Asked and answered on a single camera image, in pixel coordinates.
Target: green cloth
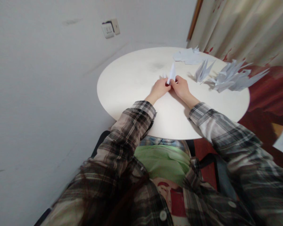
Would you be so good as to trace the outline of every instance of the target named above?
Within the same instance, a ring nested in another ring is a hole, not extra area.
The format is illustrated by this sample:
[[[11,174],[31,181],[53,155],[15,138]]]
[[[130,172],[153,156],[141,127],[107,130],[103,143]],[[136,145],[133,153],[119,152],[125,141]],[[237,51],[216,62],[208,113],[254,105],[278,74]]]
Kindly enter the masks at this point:
[[[190,157],[182,150],[168,145],[138,146],[134,156],[145,166],[151,179],[165,178],[181,187],[190,169]]]

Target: black chair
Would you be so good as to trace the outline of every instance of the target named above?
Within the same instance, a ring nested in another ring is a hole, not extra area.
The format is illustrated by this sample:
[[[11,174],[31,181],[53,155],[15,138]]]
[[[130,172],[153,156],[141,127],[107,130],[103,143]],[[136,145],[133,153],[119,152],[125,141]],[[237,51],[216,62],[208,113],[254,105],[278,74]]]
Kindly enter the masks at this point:
[[[91,155],[91,158],[94,158],[97,154],[97,149],[103,143],[106,136],[110,134],[110,131],[106,130],[101,135],[100,138],[97,141],[97,144],[94,148],[94,151]],[[195,146],[194,146],[194,140],[186,140],[191,156],[195,156]],[[216,154],[209,153],[207,154],[201,161],[200,161],[200,168],[204,168],[211,163],[214,163],[215,165],[215,176],[216,176],[216,183],[217,183],[217,190],[221,194],[223,194],[226,197],[232,198],[234,200],[237,200],[235,190],[233,186],[230,183],[230,180],[227,175],[227,167],[225,161]],[[45,218],[49,215],[51,212],[51,209],[48,208],[42,216],[39,218],[39,220],[36,222],[34,226],[40,226],[42,222],[45,220]]]

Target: hair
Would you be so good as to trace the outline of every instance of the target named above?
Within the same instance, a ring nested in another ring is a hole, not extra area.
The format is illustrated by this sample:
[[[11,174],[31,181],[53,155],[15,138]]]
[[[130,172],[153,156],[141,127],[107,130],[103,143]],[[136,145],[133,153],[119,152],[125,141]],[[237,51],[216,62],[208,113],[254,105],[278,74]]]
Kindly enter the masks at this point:
[[[91,217],[90,212],[94,208],[94,200],[89,194],[90,183],[88,183],[85,177],[83,167],[80,168],[80,171],[83,177],[82,181],[84,184],[84,213],[82,219],[80,220],[79,226],[130,225],[130,209],[133,204],[134,195],[147,181],[149,181],[149,174],[140,177],[137,183],[132,183],[129,178],[132,171],[130,170],[130,167],[128,165],[126,170],[118,180],[117,189],[112,198],[105,200],[106,205],[101,211],[101,213],[97,213],[96,216]]]

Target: person's right hand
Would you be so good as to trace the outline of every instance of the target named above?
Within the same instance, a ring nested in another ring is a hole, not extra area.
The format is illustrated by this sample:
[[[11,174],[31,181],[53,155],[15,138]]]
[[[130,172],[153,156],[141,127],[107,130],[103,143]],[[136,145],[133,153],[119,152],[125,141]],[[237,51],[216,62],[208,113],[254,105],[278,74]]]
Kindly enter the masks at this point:
[[[200,103],[200,101],[190,93],[188,82],[185,79],[177,75],[176,80],[178,83],[171,79],[171,85],[177,96],[182,99],[189,108],[193,108],[196,104]]]

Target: round white table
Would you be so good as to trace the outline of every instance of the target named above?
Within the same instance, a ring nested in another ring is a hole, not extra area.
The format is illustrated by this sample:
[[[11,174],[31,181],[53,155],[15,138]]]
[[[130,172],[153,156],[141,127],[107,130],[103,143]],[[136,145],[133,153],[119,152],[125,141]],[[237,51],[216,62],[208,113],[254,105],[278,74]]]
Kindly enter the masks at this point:
[[[97,82],[97,95],[104,109],[118,120],[122,112],[137,100],[144,100],[154,83],[172,66],[173,54],[182,50],[175,47],[158,47],[128,53],[109,64]],[[226,65],[220,59],[211,69],[215,77]],[[223,113],[233,121],[239,121],[249,105],[249,90],[218,93],[208,84],[196,83],[193,79],[199,65],[175,62],[176,75],[188,81],[190,92],[200,101]],[[155,104],[157,115],[149,135],[154,137],[189,140],[201,138],[198,128],[187,120],[190,109],[176,96],[174,90],[166,93]]]

